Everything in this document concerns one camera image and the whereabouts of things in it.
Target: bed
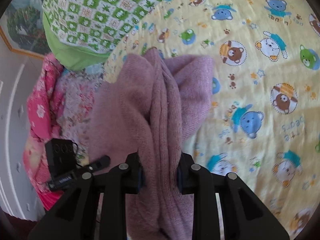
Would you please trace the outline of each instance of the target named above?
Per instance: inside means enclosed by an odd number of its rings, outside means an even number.
[[[317,229],[303,230],[312,216],[317,220],[320,198],[316,9],[315,0],[164,0],[104,66],[104,80],[116,82],[126,55],[151,47],[163,58],[213,57],[212,108],[183,150],[211,172],[239,174],[291,239]],[[58,122],[78,143],[71,112]],[[79,161],[88,162],[85,143]]]

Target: orange star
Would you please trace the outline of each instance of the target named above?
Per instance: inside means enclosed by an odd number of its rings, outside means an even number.
[[[251,73],[251,78],[257,79],[257,74],[254,73],[254,72],[252,72],[252,73]]]

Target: white wall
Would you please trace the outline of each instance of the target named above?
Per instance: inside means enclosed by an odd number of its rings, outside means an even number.
[[[39,203],[22,153],[28,136],[26,99],[40,70],[41,61],[10,52],[0,39],[0,206],[29,220],[37,220]]]

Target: blue star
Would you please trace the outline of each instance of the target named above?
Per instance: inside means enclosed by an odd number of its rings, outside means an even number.
[[[257,72],[258,76],[259,77],[264,77],[265,76],[265,73],[263,70],[259,69],[259,71]]]
[[[251,29],[256,29],[256,28],[257,28],[257,25],[254,24],[254,23],[251,23],[251,24],[250,24],[250,27],[251,27]]]

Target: blue bear print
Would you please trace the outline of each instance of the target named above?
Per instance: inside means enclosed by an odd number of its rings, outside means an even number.
[[[287,2],[285,0],[266,0],[269,7],[265,8],[271,12],[274,16],[284,17],[286,15],[291,15],[290,12],[285,12]]]
[[[212,11],[215,11],[215,13],[211,16],[211,19],[219,21],[232,20],[233,16],[231,11],[236,12],[236,10],[232,9],[229,5],[219,5],[214,7]]]
[[[264,118],[263,112],[250,111],[247,112],[252,105],[246,107],[239,107],[233,114],[231,120],[233,121],[233,131],[238,131],[240,125],[242,130],[248,135],[249,138],[254,139],[257,137],[257,132],[260,130],[262,120]]]

